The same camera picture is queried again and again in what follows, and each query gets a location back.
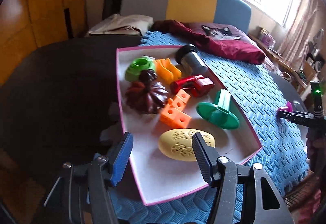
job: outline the yellow-orange plastic toy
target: yellow-orange plastic toy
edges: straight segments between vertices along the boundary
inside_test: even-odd
[[[172,65],[169,58],[157,59],[154,61],[156,73],[167,83],[176,81],[181,78],[181,71]]]
[[[191,116],[183,113],[183,109],[190,98],[183,89],[180,89],[173,99],[169,99],[167,105],[160,114],[160,121],[172,128],[186,128]]]

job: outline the blue foam mat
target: blue foam mat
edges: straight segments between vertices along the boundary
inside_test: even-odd
[[[171,34],[148,32],[141,40],[145,45],[185,45],[189,42]],[[199,53],[242,107],[255,129],[263,149],[246,165],[263,164],[281,195],[290,191],[305,177],[304,144],[300,130],[286,120],[276,120],[276,109],[286,100],[263,66],[232,61]],[[238,184],[234,223],[241,217],[242,185]],[[216,189],[205,188],[186,197],[146,207],[142,202],[121,197],[115,190],[111,199],[118,218],[130,223],[206,223]]]

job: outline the green plastic toy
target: green plastic toy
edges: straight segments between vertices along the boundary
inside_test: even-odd
[[[124,78],[126,81],[137,81],[142,70],[152,69],[155,71],[155,63],[150,57],[136,58],[127,68]]]
[[[236,129],[239,119],[232,114],[230,109],[231,94],[222,89],[216,93],[214,103],[201,102],[197,105],[197,113],[206,121],[222,129]]]

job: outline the maroon blanket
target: maroon blanket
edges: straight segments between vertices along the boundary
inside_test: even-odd
[[[255,65],[262,64],[265,59],[264,52],[252,44],[240,40],[213,40],[204,34],[194,33],[191,29],[175,20],[156,21],[152,29],[186,38],[200,50],[219,57],[240,60]]]

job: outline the metal screw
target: metal screw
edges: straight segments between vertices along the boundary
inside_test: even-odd
[[[254,164],[254,167],[257,169],[257,170],[261,170],[263,168],[263,165],[261,165],[260,163],[256,162]]]
[[[98,160],[99,162],[101,162],[101,163],[106,162],[107,159],[108,159],[108,158],[105,157],[105,156],[97,157],[97,160]]]
[[[229,159],[227,157],[221,156],[218,158],[220,160],[220,162],[222,163],[227,163],[229,161]]]
[[[71,167],[71,163],[70,162],[65,162],[63,165],[62,165],[62,168],[64,169],[69,169]]]

